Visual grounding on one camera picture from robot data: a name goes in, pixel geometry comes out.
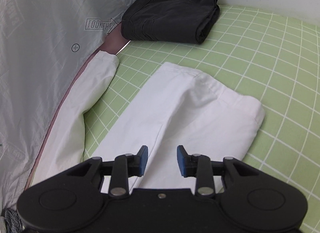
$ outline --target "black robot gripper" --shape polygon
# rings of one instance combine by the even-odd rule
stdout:
[[[128,178],[141,177],[148,148],[114,161],[93,157],[26,190],[17,202],[25,233],[299,233],[307,213],[305,196],[296,188],[235,158],[222,162],[188,155],[177,147],[190,189],[133,189]],[[108,194],[101,193],[111,176]],[[214,176],[224,192],[216,193]]]

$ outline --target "folded black pants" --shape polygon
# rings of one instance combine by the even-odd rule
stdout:
[[[136,0],[122,17],[128,40],[201,44],[217,21],[217,0]]]

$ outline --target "circle plus symbol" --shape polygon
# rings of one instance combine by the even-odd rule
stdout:
[[[73,45],[72,45],[72,51],[73,51],[73,52],[77,52],[77,51],[79,50],[79,48],[80,48],[80,45],[79,45],[79,44],[73,44]]]

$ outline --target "green checkered bedsheet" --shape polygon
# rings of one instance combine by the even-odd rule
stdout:
[[[244,161],[300,189],[305,233],[320,233],[320,27],[264,10],[221,6],[200,46],[132,41],[109,88],[84,115],[88,159],[148,78],[168,61],[259,99],[266,117]]]

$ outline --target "bed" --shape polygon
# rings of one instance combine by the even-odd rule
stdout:
[[[266,116],[244,161],[305,194],[301,229],[320,232],[320,28],[261,9],[221,5],[202,45],[131,41],[109,88],[84,114],[91,157],[121,113],[164,62],[196,68],[259,99]]]

